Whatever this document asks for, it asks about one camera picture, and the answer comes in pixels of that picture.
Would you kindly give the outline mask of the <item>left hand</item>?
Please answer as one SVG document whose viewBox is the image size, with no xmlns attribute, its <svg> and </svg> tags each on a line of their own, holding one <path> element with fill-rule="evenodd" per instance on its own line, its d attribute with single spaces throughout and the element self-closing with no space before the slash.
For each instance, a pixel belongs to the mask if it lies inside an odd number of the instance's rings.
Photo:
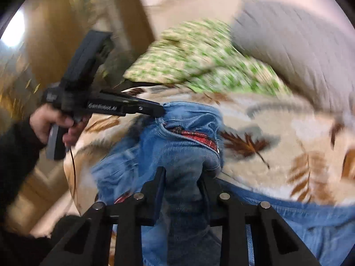
<svg viewBox="0 0 355 266">
<path fill-rule="evenodd" d="M 54 124 L 68 129 L 68 132 L 63 135 L 63 143 L 67 147 L 73 147 L 89 123 L 90 118 L 91 115 L 84 115 L 80 122 L 75 123 L 71 117 L 54 109 L 50 104 L 43 104 L 31 114 L 30 126 L 39 141 L 45 145 L 48 143 L 49 134 Z"/>
</svg>

